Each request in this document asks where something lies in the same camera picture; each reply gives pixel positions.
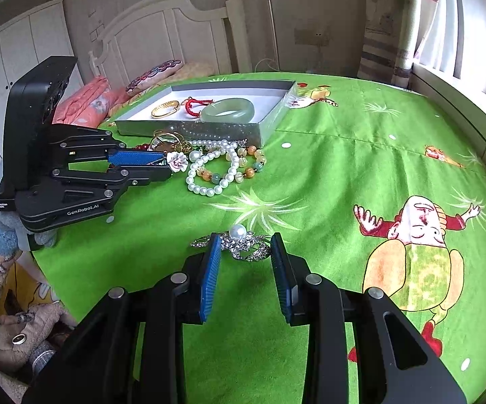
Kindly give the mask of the white wardrobe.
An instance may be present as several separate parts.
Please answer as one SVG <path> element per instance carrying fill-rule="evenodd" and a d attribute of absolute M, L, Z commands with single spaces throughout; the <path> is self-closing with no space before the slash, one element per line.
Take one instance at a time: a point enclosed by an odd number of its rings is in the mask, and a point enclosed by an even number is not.
<path fill-rule="evenodd" d="M 22 76 L 50 56 L 72 56 L 63 0 L 52 0 L 0 26 L 0 160 L 7 97 Z"/>

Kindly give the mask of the green jade bangle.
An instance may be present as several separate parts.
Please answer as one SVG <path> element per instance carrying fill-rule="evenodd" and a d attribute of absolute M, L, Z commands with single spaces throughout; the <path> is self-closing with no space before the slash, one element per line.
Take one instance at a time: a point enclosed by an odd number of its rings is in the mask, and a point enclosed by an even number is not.
<path fill-rule="evenodd" d="M 214 101 L 200 112 L 202 122 L 246 124 L 255 115 L 253 103 L 243 98 L 228 98 Z"/>

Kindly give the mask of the silver pearl brooch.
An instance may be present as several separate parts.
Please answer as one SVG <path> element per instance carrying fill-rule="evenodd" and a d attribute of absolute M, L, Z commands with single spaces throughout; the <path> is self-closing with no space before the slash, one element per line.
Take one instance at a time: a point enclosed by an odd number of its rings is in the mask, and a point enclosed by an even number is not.
<path fill-rule="evenodd" d="M 259 262 L 270 256 L 270 238 L 267 235 L 255 234 L 243 224 L 234 224 L 225 232 L 201 236 L 190 243 L 193 248 L 207 248 L 215 238 L 212 246 L 214 259 L 219 261 L 222 252 L 228 251 L 236 261 Z"/>

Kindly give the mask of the patterned beige curtain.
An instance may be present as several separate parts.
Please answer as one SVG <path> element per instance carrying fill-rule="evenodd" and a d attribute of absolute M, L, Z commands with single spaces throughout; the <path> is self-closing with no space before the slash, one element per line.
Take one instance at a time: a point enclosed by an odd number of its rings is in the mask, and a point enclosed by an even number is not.
<path fill-rule="evenodd" d="M 357 77 L 405 88 L 420 57 L 439 0 L 365 0 Z"/>

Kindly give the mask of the gold bangle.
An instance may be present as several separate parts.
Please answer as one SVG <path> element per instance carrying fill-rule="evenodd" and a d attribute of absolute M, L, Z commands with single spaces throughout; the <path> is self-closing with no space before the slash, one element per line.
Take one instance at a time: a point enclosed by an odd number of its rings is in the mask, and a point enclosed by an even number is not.
<path fill-rule="evenodd" d="M 179 108 L 180 102 L 178 100 L 169 100 L 154 107 L 151 111 L 151 117 L 154 120 L 168 117 L 178 112 Z"/>

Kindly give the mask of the wall power socket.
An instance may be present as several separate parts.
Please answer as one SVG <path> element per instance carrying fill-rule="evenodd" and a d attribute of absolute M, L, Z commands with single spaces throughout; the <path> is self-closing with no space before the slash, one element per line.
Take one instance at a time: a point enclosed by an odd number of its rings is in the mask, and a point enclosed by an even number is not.
<path fill-rule="evenodd" d="M 316 29 L 295 28 L 294 43 L 296 45 L 325 47 L 330 43 L 327 33 Z"/>

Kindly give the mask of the white wooden headboard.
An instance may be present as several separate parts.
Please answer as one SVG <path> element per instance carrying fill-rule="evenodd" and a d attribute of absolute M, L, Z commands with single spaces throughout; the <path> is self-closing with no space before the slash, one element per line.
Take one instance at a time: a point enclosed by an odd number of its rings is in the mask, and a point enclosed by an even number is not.
<path fill-rule="evenodd" d="M 93 75 L 113 89 L 170 59 L 210 64 L 216 75 L 250 73 L 243 1 L 199 10 L 191 0 L 142 0 L 111 20 L 89 52 Z"/>

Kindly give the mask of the gold pendant brooch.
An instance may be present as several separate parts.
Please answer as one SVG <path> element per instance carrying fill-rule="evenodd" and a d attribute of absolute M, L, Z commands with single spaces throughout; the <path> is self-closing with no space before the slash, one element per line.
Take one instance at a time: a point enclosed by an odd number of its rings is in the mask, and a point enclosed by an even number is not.
<path fill-rule="evenodd" d="M 188 154 L 192 149 L 193 146 L 180 133 L 166 130 L 156 130 L 149 144 L 149 150 L 164 154 L 169 152 Z"/>

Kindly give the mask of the patterned decorative pillow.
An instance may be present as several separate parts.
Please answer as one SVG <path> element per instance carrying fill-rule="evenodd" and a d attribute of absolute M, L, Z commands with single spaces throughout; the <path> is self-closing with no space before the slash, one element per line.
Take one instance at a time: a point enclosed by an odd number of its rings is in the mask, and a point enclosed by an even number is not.
<path fill-rule="evenodd" d="M 125 91 L 128 96 L 132 97 L 174 75 L 182 66 L 183 62 L 180 59 L 167 60 L 135 78 L 127 85 Z"/>

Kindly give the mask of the green cartoon blanket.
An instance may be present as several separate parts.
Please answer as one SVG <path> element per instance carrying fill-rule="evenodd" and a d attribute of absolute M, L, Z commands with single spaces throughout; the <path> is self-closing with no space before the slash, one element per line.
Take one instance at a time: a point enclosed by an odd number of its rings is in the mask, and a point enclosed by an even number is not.
<path fill-rule="evenodd" d="M 367 260 L 405 242 L 409 200 L 424 212 L 422 234 L 436 232 L 461 256 L 461 291 L 424 310 L 433 274 L 407 288 L 408 318 L 441 350 L 469 402 L 486 389 L 486 167 L 478 150 L 425 97 L 375 82 L 299 75 L 307 107 L 290 110 L 265 146 L 254 178 L 213 197 L 191 193 L 183 174 L 129 189 L 111 217 L 64 227 L 35 253 L 43 274 L 75 318 L 108 289 L 150 287 L 179 269 L 194 239 L 243 224 L 280 233 L 287 250 L 338 287 L 362 290 Z"/>

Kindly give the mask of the white flower brooch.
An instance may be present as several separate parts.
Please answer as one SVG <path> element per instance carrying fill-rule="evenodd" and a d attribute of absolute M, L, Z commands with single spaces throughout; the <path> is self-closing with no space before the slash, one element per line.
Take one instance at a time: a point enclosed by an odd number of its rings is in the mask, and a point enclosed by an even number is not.
<path fill-rule="evenodd" d="M 172 172 L 185 172 L 188 167 L 188 159 L 184 152 L 168 152 L 166 154 L 166 162 Z"/>

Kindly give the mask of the pink folded quilt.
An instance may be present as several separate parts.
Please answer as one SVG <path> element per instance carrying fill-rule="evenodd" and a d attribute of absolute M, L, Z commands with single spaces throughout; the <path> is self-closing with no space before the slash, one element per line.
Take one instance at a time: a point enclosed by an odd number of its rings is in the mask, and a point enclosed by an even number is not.
<path fill-rule="evenodd" d="M 128 99 L 125 88 L 112 90 L 108 79 L 98 76 L 57 105 L 52 123 L 95 129 L 112 107 Z"/>

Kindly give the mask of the silver jewelry box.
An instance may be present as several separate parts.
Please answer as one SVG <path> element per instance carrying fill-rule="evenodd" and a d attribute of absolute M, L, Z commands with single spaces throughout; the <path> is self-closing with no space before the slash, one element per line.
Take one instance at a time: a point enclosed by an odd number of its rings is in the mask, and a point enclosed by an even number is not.
<path fill-rule="evenodd" d="M 245 140 L 265 145 L 289 110 L 296 84 L 223 80 L 160 88 L 115 119 L 125 136 L 175 131 L 187 140 Z"/>

